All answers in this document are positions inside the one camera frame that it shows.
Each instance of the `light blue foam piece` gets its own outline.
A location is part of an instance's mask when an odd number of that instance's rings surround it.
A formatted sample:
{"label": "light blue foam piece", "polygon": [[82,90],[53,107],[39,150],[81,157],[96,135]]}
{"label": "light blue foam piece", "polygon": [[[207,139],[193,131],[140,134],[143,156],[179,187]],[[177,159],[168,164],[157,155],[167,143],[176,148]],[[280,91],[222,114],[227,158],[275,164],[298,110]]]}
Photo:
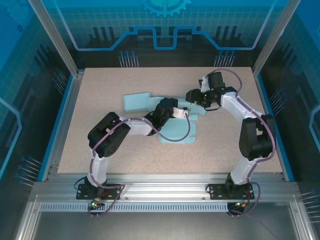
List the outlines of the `light blue foam piece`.
{"label": "light blue foam piece", "polygon": [[[185,136],[187,131],[188,131],[188,122],[186,119],[170,118],[166,122],[166,124],[162,127],[160,133],[168,139],[177,140]],[[161,143],[169,143],[169,144],[192,144],[196,140],[196,137],[193,136],[196,134],[196,132],[197,132],[196,123],[191,121],[190,133],[188,137],[186,137],[184,140],[173,142],[173,141],[165,140],[159,135],[158,135],[158,140]]]}
{"label": "light blue foam piece", "polygon": [[124,95],[124,112],[126,114],[148,112],[148,99],[150,96],[150,92]]}
{"label": "light blue foam piece", "polygon": [[[158,103],[160,103],[160,101],[163,99],[163,97],[150,97],[148,99],[147,105],[148,105],[148,111],[151,112],[153,110],[156,109],[156,106]],[[206,114],[206,110],[202,107],[199,106],[197,104],[194,103],[190,103],[186,100],[184,100],[183,98],[178,98],[178,108],[182,109],[184,107],[187,107],[190,111],[190,115],[191,114],[200,114],[200,115],[205,115]]]}

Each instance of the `beige work surface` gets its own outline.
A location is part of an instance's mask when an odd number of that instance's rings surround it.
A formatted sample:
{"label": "beige work surface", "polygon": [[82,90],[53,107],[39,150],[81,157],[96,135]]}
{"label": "beige work surface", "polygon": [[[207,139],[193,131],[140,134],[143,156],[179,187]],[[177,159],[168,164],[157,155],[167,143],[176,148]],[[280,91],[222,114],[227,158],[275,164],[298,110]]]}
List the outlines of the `beige work surface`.
{"label": "beige work surface", "polygon": [[[198,79],[214,67],[86,68],[64,145],[59,173],[87,173],[91,152],[87,135],[109,112],[123,117],[123,95],[150,92],[152,97],[184,98],[199,87]],[[240,96],[263,112],[249,67],[231,67],[243,81]],[[226,86],[239,87],[235,76],[222,73]],[[128,136],[112,155],[108,173],[228,173],[241,155],[241,124],[225,109],[199,115],[192,144],[161,143],[157,136]],[[278,155],[257,172],[282,172]]]}

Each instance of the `enclosure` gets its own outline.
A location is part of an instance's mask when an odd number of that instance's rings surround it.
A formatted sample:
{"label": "enclosure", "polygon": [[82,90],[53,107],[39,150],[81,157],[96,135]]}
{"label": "enclosure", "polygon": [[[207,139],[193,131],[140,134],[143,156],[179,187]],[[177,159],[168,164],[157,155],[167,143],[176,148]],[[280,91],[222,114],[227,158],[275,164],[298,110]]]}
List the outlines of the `enclosure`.
{"label": "enclosure", "polygon": [[[0,0],[1,239],[318,239],[319,7]],[[180,143],[126,137],[106,172],[108,184],[125,187],[91,219],[75,184],[90,170],[90,130],[109,112],[140,118],[160,98],[183,103],[217,69],[237,89],[235,72],[240,97],[275,121],[276,154],[252,175],[255,209],[231,218],[238,200],[206,190],[224,184],[241,156],[242,126],[222,106],[191,108]],[[160,132],[179,139],[187,127],[170,119]],[[112,200],[102,202],[97,213]]]}

